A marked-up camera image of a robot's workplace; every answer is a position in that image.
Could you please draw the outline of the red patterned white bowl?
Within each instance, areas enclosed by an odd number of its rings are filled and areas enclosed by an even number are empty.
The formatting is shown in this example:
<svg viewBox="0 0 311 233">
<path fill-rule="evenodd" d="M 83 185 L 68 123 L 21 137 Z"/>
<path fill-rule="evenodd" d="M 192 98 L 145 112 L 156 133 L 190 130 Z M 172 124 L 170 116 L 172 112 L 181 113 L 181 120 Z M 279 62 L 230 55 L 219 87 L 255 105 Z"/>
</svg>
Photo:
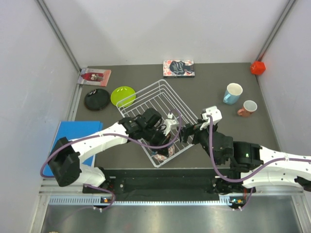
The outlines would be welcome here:
<svg viewBox="0 0 311 233">
<path fill-rule="evenodd" d="M 174 144 L 171 144 L 170 146 L 168 146 L 168 155 L 159 154 L 157 151 L 152 152 L 152 156 L 158 161 L 167 160 L 168 158 L 172 157 L 174 154 L 175 154 Z"/>
</svg>

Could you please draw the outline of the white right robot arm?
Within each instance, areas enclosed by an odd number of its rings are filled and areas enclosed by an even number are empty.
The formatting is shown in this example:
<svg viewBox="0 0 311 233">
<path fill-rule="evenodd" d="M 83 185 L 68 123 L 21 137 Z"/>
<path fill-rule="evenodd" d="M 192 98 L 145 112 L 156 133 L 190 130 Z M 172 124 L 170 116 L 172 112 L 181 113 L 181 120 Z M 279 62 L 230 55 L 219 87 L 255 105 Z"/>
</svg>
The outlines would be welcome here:
<svg viewBox="0 0 311 233">
<path fill-rule="evenodd" d="M 199 144 L 209 155 L 217 174 L 217 186 L 232 192 L 243 187 L 293 186 L 311 190 L 311 158 L 269 149 L 255 143 L 234 141 L 217 131 L 218 120 L 212 116 L 195 124 L 186 124 L 179 140 Z"/>
</svg>

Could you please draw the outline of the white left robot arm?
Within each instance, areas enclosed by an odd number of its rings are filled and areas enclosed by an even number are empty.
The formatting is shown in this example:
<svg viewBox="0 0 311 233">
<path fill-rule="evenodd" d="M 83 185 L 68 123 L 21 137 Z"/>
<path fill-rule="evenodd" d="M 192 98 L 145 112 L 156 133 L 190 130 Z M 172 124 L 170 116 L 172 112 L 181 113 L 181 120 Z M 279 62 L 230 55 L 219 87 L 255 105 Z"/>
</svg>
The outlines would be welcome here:
<svg viewBox="0 0 311 233">
<path fill-rule="evenodd" d="M 156 109 L 148 108 L 143 114 L 125 117 L 89 136 L 58 139 L 49 156 L 48 166 L 60 187 L 73 183 L 89 184 L 103 193 L 110 188 L 110 180 L 102 168 L 84 165 L 85 160 L 111 147 L 128 142 L 138 143 L 141 139 L 146 142 L 145 147 L 159 151 L 163 156 L 168 155 L 170 132 L 178 125 L 172 113 L 163 120 Z"/>
</svg>

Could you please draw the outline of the salmon pink mug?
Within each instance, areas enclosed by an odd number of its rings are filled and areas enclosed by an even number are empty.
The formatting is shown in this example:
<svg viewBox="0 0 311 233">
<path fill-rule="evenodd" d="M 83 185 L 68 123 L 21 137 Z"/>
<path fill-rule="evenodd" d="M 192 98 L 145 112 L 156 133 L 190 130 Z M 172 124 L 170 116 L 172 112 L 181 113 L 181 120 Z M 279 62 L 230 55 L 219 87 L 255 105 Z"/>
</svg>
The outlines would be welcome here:
<svg viewBox="0 0 311 233">
<path fill-rule="evenodd" d="M 252 100 L 246 100 L 243 103 L 243 107 L 237 111 L 237 114 L 241 117 L 249 117 L 251 116 L 256 110 L 258 106 Z"/>
</svg>

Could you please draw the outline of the lime green plate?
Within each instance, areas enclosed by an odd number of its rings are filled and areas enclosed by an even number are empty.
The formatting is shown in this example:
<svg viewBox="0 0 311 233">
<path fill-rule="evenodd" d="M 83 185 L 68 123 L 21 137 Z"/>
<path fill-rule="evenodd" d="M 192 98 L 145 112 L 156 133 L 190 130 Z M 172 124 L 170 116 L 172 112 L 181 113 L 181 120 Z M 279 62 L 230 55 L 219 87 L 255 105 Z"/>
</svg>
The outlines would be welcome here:
<svg viewBox="0 0 311 233">
<path fill-rule="evenodd" d="M 136 99 L 136 92 L 133 88 L 128 86 L 120 86 L 112 93 L 110 100 L 116 107 L 127 107 L 134 103 Z"/>
</svg>

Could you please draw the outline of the light blue mug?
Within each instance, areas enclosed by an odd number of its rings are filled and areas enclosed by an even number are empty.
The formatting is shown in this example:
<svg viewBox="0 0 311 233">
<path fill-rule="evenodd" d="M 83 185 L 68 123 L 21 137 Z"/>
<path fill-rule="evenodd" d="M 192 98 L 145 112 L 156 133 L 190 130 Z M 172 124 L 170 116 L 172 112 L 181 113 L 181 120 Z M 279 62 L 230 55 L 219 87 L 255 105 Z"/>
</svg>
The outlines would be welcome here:
<svg viewBox="0 0 311 233">
<path fill-rule="evenodd" d="M 230 83 L 226 87 L 223 102 L 228 105 L 235 104 L 243 93 L 243 88 L 237 83 Z"/>
</svg>

